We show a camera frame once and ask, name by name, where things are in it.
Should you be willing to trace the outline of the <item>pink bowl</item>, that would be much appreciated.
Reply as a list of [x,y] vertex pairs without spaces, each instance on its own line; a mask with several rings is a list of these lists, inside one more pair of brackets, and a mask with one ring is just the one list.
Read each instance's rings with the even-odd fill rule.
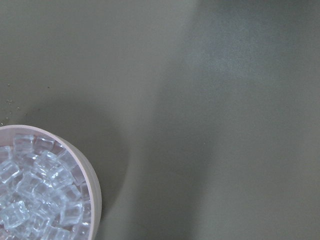
[[85,178],[85,182],[88,187],[90,204],[91,204],[91,223],[87,239],[95,239],[98,228],[100,225],[100,220],[102,216],[102,192],[100,183],[97,177],[97,174],[91,165],[87,157],[74,145],[72,145],[67,140],[57,136],[51,132],[48,132],[44,129],[30,126],[30,125],[6,125],[0,128],[0,144],[1,145],[10,145],[13,143],[14,136],[16,134],[30,134],[35,136],[47,136],[55,141],[62,144],[69,153],[73,156],[74,160],[77,162],[79,168],[82,171],[82,174]]

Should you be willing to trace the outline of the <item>clear ice cubes pile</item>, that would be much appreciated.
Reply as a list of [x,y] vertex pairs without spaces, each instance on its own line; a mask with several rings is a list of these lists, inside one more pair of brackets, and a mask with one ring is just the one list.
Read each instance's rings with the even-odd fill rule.
[[86,240],[91,201],[85,177],[58,141],[16,134],[0,148],[0,237]]

